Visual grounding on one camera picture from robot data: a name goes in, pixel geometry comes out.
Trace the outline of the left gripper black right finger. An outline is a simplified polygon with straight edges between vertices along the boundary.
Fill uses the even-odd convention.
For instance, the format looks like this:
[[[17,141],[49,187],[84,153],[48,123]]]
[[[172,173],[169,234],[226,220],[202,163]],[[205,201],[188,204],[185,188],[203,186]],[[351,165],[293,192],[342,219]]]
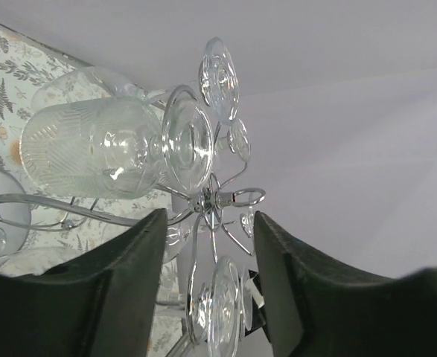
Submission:
[[[372,274],[262,212],[254,245],[275,356],[437,356],[437,267]]]

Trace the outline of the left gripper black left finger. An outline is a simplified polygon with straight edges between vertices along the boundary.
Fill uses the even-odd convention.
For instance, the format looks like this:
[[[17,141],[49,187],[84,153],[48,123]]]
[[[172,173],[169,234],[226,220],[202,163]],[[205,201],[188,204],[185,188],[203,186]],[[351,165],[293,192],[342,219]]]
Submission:
[[[0,274],[0,356],[145,356],[167,212],[41,275]]]

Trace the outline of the ribbed short glass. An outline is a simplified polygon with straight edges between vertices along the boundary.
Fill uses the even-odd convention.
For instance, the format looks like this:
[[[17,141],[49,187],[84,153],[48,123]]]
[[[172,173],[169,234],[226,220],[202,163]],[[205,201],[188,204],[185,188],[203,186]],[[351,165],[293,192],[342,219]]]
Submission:
[[[192,344],[205,342],[209,356],[235,356],[238,342],[252,329],[253,297],[247,271],[240,273],[231,257],[218,259],[211,282],[185,308]]]

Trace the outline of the clear wine glass back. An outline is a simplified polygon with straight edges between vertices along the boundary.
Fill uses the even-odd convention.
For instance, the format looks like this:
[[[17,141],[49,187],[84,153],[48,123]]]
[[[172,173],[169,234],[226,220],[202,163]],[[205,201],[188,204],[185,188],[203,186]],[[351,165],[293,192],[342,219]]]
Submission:
[[[251,160],[251,144],[243,121],[236,118],[225,137],[218,138],[215,144],[216,151],[229,150],[237,155],[241,161],[249,163]]]

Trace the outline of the clear wine glass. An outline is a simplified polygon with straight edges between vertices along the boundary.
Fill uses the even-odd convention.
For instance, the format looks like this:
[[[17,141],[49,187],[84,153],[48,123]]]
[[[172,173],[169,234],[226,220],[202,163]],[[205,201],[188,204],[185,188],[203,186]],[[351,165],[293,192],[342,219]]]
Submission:
[[[163,263],[169,263],[176,258],[180,251],[191,239],[193,229],[189,222],[180,222],[176,225],[169,226],[165,237],[165,251]]]
[[[196,80],[187,83],[216,118],[230,125],[237,115],[239,85],[231,54],[217,37],[209,40]],[[146,91],[131,79],[104,67],[70,71],[40,87],[31,99],[31,111],[62,103],[103,98],[138,97],[148,103],[166,102],[173,87]]]
[[[215,144],[216,151],[229,150],[237,155],[241,161],[249,163],[251,160],[251,144],[243,121],[236,118],[225,137],[218,138]]]

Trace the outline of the ribbed stemmed wine glass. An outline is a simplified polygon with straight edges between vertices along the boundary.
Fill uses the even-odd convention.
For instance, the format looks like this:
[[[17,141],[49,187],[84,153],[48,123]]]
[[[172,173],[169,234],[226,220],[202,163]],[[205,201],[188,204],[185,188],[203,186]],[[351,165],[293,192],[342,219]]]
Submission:
[[[249,208],[247,212],[243,212],[240,214],[240,226],[243,232],[250,239],[254,236],[254,218],[255,211],[253,210],[253,208]]]

